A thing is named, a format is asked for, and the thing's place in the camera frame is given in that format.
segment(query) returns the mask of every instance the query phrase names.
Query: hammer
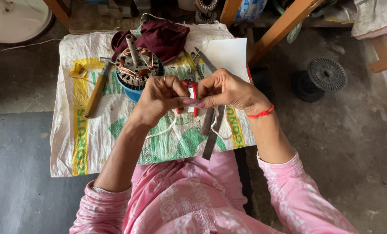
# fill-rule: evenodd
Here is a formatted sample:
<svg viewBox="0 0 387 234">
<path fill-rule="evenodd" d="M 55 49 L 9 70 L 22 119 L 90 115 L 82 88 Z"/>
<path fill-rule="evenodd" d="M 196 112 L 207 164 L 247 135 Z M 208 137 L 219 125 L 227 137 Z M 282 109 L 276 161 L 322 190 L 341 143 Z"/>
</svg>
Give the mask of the hammer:
<svg viewBox="0 0 387 234">
<path fill-rule="evenodd" d="M 108 73 L 110 72 L 111 65 L 113 64 L 111 59 L 106 57 L 99 57 L 99 61 L 104 63 L 104 67 L 102 68 L 101 74 L 98 75 L 97 82 L 95 83 L 94 90 L 89 98 L 87 108 L 85 108 L 84 117 L 87 119 L 92 119 L 94 117 L 99 100 L 101 99 L 102 91 L 108 79 Z"/>
</svg>

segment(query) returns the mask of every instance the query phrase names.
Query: metal hammer head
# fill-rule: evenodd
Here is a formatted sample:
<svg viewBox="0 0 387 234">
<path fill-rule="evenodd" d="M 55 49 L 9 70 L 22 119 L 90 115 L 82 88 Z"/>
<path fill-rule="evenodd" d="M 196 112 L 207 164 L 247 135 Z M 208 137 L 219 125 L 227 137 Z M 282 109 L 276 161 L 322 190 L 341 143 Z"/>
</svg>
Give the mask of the metal hammer head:
<svg viewBox="0 0 387 234">
<path fill-rule="evenodd" d="M 111 61 L 111 58 L 106 58 L 106 57 L 99 57 L 99 61 L 100 61 L 100 62 L 103 62 L 103 63 L 106 63 L 106 62 L 113 63 L 113 62 Z"/>
</svg>

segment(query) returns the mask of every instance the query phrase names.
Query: wooden frame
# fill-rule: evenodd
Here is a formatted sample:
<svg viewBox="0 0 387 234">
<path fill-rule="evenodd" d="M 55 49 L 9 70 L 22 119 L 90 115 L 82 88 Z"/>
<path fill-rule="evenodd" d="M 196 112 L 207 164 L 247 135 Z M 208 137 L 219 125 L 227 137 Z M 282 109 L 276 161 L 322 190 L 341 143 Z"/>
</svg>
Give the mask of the wooden frame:
<svg viewBox="0 0 387 234">
<path fill-rule="evenodd" d="M 58 20 L 68 28 L 70 10 L 62 0 L 43 0 Z"/>
<path fill-rule="evenodd" d="M 262 58 L 267 51 L 273 48 L 283 39 L 296 25 L 308 16 L 323 0 L 295 0 L 294 3 L 284 12 L 276 23 L 263 35 L 255 44 L 250 61 L 250 66 L 254 65 Z M 241 0 L 227 0 L 221 14 L 221 23 L 229 28 L 238 11 Z"/>
<path fill-rule="evenodd" d="M 376 50 L 378 61 L 370 65 L 372 72 L 382 72 L 387 70 L 387 35 L 369 39 Z"/>
</svg>

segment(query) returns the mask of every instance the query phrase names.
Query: sleeve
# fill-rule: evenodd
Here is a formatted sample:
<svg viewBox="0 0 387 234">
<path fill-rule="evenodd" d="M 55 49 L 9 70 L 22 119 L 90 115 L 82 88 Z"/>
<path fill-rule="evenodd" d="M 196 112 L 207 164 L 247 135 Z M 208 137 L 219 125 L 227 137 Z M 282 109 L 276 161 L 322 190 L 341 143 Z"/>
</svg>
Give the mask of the sleeve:
<svg viewBox="0 0 387 234">
<path fill-rule="evenodd" d="M 131 187 L 120 193 L 111 193 L 87 184 L 74 225 L 69 229 L 75 233 L 123 233 L 123 219 L 131 197 Z"/>
<path fill-rule="evenodd" d="M 258 154 L 257 159 L 268 180 L 271 203 L 287 233 L 358 233 L 321 196 L 315 181 L 304 172 L 298 153 L 283 164 L 264 162 Z"/>
</svg>

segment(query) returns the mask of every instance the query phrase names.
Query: metal shaft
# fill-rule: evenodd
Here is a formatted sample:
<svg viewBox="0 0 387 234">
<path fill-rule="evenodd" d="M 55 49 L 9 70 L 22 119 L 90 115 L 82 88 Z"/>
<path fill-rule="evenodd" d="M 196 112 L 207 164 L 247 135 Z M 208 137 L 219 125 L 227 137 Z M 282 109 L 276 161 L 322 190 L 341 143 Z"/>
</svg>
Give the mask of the metal shaft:
<svg viewBox="0 0 387 234">
<path fill-rule="evenodd" d="M 134 44 L 134 38 L 132 37 L 132 35 L 128 34 L 126 36 L 126 41 L 128 44 L 128 48 L 130 49 L 131 57 L 133 58 L 134 66 L 138 67 L 140 65 L 140 57 L 136 45 Z"/>
</svg>

